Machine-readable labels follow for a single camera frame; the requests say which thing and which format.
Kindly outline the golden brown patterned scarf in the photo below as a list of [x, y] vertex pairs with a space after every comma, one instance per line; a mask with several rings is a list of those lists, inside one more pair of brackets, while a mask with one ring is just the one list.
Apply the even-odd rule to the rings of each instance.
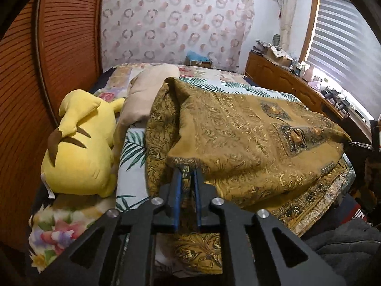
[[264, 207], [297, 235], [326, 212], [349, 172], [347, 133], [299, 101], [174, 77], [156, 95], [145, 141], [150, 195], [176, 167], [200, 169], [220, 197], [249, 211]]

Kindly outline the palm leaf print sheet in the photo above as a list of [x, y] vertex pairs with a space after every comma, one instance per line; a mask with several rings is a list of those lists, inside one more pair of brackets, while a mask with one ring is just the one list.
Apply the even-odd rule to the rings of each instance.
[[[281, 99], [291, 101], [291, 103], [299, 101], [298, 98], [288, 93], [221, 81], [219, 79], [181, 76], [180, 80], [208, 92], [225, 92], [229, 94], [267, 97], [272, 100]], [[145, 122], [134, 123], [129, 127], [125, 135], [121, 151], [115, 201], [115, 207], [120, 211], [135, 209], [149, 197], [145, 178], [147, 159], [145, 127]], [[344, 166], [344, 172], [334, 179], [333, 183], [328, 183], [323, 188], [323, 200], [318, 202], [318, 212], [326, 211], [334, 200], [344, 194], [355, 181], [355, 170], [346, 155], [343, 155], [342, 164]]]

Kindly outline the floral bed blanket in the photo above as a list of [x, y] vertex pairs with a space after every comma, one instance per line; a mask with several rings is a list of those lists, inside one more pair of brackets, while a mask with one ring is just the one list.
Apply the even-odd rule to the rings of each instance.
[[[95, 92], [89, 92], [107, 102], [122, 98], [125, 100], [131, 80], [140, 72], [160, 64], [126, 63], [112, 68], [107, 74], [107, 82]], [[198, 66], [176, 65], [180, 76], [219, 79], [249, 85], [242, 75], [202, 68]], [[43, 272], [62, 252], [77, 240], [92, 224], [109, 209], [116, 209], [116, 191], [119, 167], [112, 167], [117, 178], [114, 192], [102, 198], [98, 195], [78, 196], [73, 194], [47, 194], [37, 211], [30, 218], [31, 233], [28, 238], [30, 259], [35, 273]]]

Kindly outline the yellow Pikachu plush toy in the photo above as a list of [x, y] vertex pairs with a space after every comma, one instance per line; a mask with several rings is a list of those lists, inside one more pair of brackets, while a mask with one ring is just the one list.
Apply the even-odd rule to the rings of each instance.
[[122, 98], [107, 102], [81, 89], [69, 92], [60, 104], [61, 121], [48, 137], [41, 180], [49, 196], [110, 196], [117, 185], [112, 173], [115, 115]]

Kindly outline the pink bottle on cabinet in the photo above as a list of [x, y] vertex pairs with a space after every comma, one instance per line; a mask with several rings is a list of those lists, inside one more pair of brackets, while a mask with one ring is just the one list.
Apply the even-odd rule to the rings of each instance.
[[306, 69], [305, 74], [304, 74], [304, 79], [307, 82], [310, 82], [313, 79], [313, 71], [315, 69], [314, 65], [310, 65], [308, 69]]

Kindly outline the striped window blind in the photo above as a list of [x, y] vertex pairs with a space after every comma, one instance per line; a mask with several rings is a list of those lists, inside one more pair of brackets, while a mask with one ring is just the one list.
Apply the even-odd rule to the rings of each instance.
[[306, 60], [380, 115], [380, 43], [349, 0], [318, 0]]

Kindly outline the open cardboard box on cabinet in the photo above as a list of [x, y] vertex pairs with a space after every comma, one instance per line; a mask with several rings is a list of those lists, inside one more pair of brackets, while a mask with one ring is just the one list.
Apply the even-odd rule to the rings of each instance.
[[288, 53], [286, 53], [285, 50], [273, 45], [269, 45], [267, 47], [264, 56], [266, 57], [266, 59], [272, 61], [274, 64], [284, 66], [287, 68], [289, 68], [293, 62], [292, 57]]

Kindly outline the wooden sideboard cabinet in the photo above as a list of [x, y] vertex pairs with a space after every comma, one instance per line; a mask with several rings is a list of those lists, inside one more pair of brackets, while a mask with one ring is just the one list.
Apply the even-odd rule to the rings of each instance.
[[319, 112], [338, 123], [353, 141], [371, 143], [370, 128], [353, 110], [349, 109], [349, 115], [344, 115], [301, 77], [275, 65], [263, 56], [250, 52], [245, 74], [259, 87], [294, 95], [310, 110]]

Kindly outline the green glass jar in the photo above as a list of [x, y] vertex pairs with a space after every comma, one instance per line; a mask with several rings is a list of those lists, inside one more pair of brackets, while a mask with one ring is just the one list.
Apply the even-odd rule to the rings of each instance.
[[273, 35], [272, 45], [273, 46], [280, 46], [280, 44], [281, 44], [281, 36], [279, 34]]

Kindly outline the beige pillow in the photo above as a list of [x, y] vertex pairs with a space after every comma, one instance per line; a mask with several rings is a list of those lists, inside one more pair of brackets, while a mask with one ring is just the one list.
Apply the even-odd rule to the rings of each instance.
[[127, 89], [122, 111], [114, 131], [114, 164], [119, 166], [123, 143], [129, 126], [148, 119], [155, 97], [164, 81], [178, 78], [180, 70], [176, 65], [160, 64], [146, 68], [135, 76]]

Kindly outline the cardboard box with blue cloth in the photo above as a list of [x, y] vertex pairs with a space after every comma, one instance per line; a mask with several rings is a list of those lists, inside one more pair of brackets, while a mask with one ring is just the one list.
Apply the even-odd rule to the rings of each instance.
[[193, 51], [188, 51], [185, 58], [185, 65], [212, 68], [212, 61], [206, 56], [202, 56]]

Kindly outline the wooden louvered wardrobe door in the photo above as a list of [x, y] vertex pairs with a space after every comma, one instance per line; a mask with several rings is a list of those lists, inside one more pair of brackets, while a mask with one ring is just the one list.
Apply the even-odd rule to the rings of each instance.
[[101, 74], [102, 0], [1, 0], [1, 243], [26, 250], [64, 96]]

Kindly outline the patterned sheer curtain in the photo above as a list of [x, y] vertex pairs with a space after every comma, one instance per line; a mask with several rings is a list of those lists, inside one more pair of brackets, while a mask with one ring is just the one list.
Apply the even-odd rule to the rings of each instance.
[[103, 68], [182, 64], [193, 52], [235, 72], [253, 19], [253, 0], [103, 0]]

